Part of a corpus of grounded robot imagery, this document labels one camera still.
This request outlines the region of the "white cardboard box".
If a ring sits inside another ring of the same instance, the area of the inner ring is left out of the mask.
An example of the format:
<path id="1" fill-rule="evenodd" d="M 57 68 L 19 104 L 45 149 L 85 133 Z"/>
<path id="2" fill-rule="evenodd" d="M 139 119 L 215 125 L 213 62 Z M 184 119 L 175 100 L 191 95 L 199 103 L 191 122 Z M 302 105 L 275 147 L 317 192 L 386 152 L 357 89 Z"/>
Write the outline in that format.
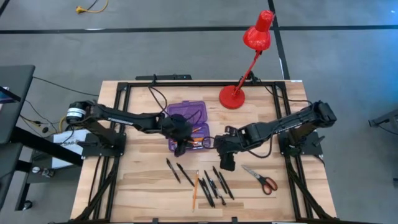
<path id="1" fill-rule="evenodd" d="M 72 165 L 81 165 L 83 148 L 78 145 L 84 142 L 86 135 L 90 132 L 87 129 L 65 131 L 53 136 L 53 143 L 57 147 L 53 150 L 51 168 L 61 169 Z"/>

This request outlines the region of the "purple plastic supply box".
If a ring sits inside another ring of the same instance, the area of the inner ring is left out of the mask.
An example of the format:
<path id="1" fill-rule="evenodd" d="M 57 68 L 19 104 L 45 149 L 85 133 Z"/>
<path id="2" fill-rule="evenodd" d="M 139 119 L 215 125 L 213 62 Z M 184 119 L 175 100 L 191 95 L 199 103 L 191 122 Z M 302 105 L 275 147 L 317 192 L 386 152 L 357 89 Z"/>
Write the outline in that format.
<path id="1" fill-rule="evenodd" d="M 210 139 L 203 139 L 210 135 L 210 128 L 209 125 L 206 123 L 208 116 L 206 110 L 206 104 L 204 101 L 183 101 L 181 103 L 174 103 L 170 104 L 167 107 L 168 114 L 180 114 L 184 116 L 189 123 L 193 125 L 193 130 L 195 128 L 202 127 L 201 130 L 192 133 L 192 137 L 194 139 L 201 139 L 202 145 L 191 145 L 187 146 L 188 151 L 198 151 L 205 149 L 205 146 L 210 146 L 211 140 Z"/>

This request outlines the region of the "black bar device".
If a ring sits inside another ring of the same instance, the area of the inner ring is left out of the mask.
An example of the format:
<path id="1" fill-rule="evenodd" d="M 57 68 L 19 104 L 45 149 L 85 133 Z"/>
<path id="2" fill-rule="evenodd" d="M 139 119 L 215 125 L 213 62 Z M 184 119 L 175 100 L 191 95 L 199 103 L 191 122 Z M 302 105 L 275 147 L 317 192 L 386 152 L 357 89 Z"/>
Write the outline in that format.
<path id="1" fill-rule="evenodd" d="M 146 75 L 146 76 L 137 76 L 135 80 L 138 81 L 144 81 L 144 80 L 149 80 L 149 81 L 157 81 L 157 80 L 191 80 L 192 76 L 191 75 L 178 75 L 178 74 L 172 74 L 172 75 Z"/>

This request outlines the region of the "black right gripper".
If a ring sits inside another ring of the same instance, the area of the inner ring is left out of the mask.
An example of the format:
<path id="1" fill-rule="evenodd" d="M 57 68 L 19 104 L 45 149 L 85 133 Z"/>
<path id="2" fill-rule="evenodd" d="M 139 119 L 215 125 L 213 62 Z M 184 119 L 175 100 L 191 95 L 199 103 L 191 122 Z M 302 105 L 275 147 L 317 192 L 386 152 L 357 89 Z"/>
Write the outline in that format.
<path id="1" fill-rule="evenodd" d="M 247 151 L 246 128 L 226 126 L 224 134 L 216 135 L 216 150 L 220 155 L 220 168 L 234 171 L 236 163 L 234 154 Z"/>

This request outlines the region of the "grey stand leg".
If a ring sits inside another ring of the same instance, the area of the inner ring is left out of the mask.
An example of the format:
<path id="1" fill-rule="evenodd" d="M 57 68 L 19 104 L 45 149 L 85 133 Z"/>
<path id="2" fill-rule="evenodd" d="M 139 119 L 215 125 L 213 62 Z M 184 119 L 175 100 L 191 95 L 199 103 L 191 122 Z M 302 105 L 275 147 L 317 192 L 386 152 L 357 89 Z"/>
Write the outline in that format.
<path id="1" fill-rule="evenodd" d="M 372 128 L 381 128 L 388 133 L 398 135 L 398 109 L 392 110 L 384 115 L 380 115 L 377 118 L 370 119 L 368 123 Z M 382 124 L 385 123 L 390 124 L 391 128 L 383 128 Z"/>

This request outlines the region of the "black pen with clear grip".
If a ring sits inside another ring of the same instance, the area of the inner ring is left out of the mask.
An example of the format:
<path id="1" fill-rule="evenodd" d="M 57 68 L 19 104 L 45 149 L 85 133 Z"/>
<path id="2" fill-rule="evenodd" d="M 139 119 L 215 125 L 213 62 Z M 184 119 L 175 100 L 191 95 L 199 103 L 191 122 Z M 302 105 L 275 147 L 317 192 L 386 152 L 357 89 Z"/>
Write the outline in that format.
<path id="1" fill-rule="evenodd" d="M 205 173 L 207 181 L 211 187 L 211 190 L 213 191 L 213 194 L 215 195 L 216 198 L 219 198 L 221 200 L 221 203 L 223 206 L 226 206 L 226 202 L 225 202 L 223 196 L 221 195 L 220 191 L 217 189 L 214 181 L 209 177 L 207 171 L 204 171 L 204 173 Z"/>

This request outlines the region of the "scissors with black red handles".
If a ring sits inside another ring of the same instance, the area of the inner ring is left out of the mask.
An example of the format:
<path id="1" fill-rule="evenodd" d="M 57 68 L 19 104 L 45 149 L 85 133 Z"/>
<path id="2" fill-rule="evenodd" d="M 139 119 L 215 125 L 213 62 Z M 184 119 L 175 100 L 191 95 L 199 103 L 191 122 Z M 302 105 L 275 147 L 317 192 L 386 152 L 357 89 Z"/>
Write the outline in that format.
<path id="1" fill-rule="evenodd" d="M 276 182 L 272 178 L 259 175 L 248 166 L 242 165 L 241 167 L 259 181 L 264 194 L 270 195 L 273 191 L 276 191 L 278 189 Z"/>

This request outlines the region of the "dark grey desk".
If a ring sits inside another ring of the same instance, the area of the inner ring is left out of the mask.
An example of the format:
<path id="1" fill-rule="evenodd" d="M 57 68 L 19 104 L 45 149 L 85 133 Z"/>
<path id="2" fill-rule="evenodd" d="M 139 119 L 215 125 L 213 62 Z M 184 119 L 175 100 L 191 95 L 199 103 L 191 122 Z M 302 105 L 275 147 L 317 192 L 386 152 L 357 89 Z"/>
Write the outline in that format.
<path id="1" fill-rule="evenodd" d="M 0 66 L 0 93 L 11 98 L 6 103 L 0 101 L 0 210 L 16 171 L 26 173 L 16 210 L 30 209 L 32 206 L 26 197 L 30 187 L 27 178 L 33 163 L 19 159 L 24 146 L 55 156 L 53 150 L 56 144 L 17 126 L 34 71 L 33 65 Z"/>

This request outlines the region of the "red desk lamp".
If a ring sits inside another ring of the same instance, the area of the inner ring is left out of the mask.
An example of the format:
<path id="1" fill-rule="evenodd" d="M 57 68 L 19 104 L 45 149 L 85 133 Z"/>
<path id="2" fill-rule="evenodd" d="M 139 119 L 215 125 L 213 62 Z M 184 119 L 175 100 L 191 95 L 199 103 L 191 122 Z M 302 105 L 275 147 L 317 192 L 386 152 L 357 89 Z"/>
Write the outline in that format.
<path id="1" fill-rule="evenodd" d="M 271 46 L 270 28 L 274 20 L 274 13 L 271 10 L 263 10 L 259 13 L 256 24 L 251 26 L 243 35 L 244 44 L 255 51 L 254 58 L 246 73 L 237 85 L 225 86 L 219 93 L 219 101 L 227 109 L 235 110 L 240 108 L 245 101 L 245 93 L 242 87 L 246 80 L 249 80 L 250 73 L 263 51 Z"/>

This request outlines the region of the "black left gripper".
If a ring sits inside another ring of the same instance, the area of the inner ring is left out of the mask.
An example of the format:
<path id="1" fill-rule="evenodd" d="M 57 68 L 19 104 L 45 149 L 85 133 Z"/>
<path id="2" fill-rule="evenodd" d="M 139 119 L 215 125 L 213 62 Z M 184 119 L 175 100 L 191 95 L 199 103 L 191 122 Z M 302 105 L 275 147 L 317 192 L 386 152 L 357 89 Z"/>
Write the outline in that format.
<path id="1" fill-rule="evenodd" d="M 163 119 L 163 135 L 177 142 L 184 140 L 189 143 L 195 142 L 192 137 L 192 125 L 180 114 L 172 114 Z M 184 155 L 185 152 L 185 146 L 177 146 L 175 149 L 175 157 L 180 157 Z"/>

